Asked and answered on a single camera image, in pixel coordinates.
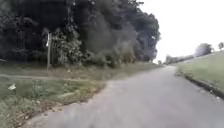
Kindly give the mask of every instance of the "green grass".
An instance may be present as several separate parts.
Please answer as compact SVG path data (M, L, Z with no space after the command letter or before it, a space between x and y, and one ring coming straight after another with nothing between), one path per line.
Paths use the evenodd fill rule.
M65 68L56 68L50 71L46 70L46 66L37 64L14 64L0 63L0 74L19 75L19 76L41 76L54 78L71 78L71 79L88 79L88 80L108 80L117 75L131 75L139 71L150 70L158 67L152 63L135 63L125 64L117 68L109 67L84 67L70 66Z
M224 92L224 52L177 64L186 75L207 82Z
M137 63L115 69L72 66L47 71L45 66L35 64L0 64L0 74L58 79L0 77L0 127L19 127L27 119L52 107L87 101L104 88L106 80L127 77L157 67L159 66L151 63ZM62 80L64 78L84 81ZM16 85L15 92L8 89L13 84Z
M13 128L54 106L83 102L103 88L99 82L0 78L0 125ZM16 84L16 92L8 87Z

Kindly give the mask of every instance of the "white sky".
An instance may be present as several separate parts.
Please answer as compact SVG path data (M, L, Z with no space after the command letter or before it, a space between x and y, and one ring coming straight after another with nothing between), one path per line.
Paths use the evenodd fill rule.
M159 20L157 59L193 54L200 43L215 49L224 41L224 0L141 0L142 10Z

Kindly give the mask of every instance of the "grassy verge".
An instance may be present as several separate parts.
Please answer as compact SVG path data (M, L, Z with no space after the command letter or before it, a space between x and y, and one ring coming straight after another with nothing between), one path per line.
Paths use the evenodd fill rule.
M70 66L66 69L56 68L47 71L46 66L40 66L36 64L0 63L0 74L70 79L108 80L112 79L113 77L117 77L117 75L127 76L139 71L150 70L156 67L158 67L158 65L151 63L136 63L122 65L114 69L95 66Z
M16 128L52 107L87 101L104 87L104 80L129 76L158 66L138 63L116 69L69 67L53 69L50 72L45 67L30 64L1 64L0 67L0 74L58 78L31 80L0 77L0 127ZM63 78L86 81L60 80ZM13 84L16 86L15 91L8 89Z
M33 81L0 78L1 128L19 127L25 120L54 106L83 102L103 88L102 83ZM16 91L8 87L16 84Z
M180 71L224 92L224 52L177 64Z

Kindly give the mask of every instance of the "road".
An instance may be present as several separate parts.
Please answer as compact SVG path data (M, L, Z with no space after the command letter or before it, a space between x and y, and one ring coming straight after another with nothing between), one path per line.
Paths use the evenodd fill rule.
M110 81L88 103L40 115L29 128L224 128L224 102L164 67Z

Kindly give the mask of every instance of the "foliage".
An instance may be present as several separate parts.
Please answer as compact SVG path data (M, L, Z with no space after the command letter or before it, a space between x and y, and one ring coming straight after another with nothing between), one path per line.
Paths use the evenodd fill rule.
M213 48L210 44L202 43L197 47L197 49L195 51L195 56L199 57L199 56L204 56L204 55L211 54L212 49Z
M60 29L53 33L53 56L56 62L61 65L78 63L81 61L81 42L77 40L77 33L69 27L64 32Z
M174 63L179 63L179 62L183 62L183 61L191 60L191 59L194 59L193 55L180 56L180 57L172 57L170 55L167 55L166 61L164 62L164 64L174 64Z
M139 9L142 2L136 0L0 0L0 2L2 3L0 57L3 59L46 62L47 35L44 30L53 34L54 48L51 50L53 64L77 63L86 60L89 52L93 55L92 59L85 63L95 61L97 59L94 58L99 56L106 58L109 61L106 64L109 65L136 60L152 61L156 57L156 44L160 39L159 23L153 14L146 14Z
M219 49L220 49L220 51L221 51L223 48L224 48L224 43L223 43L223 42L219 43Z

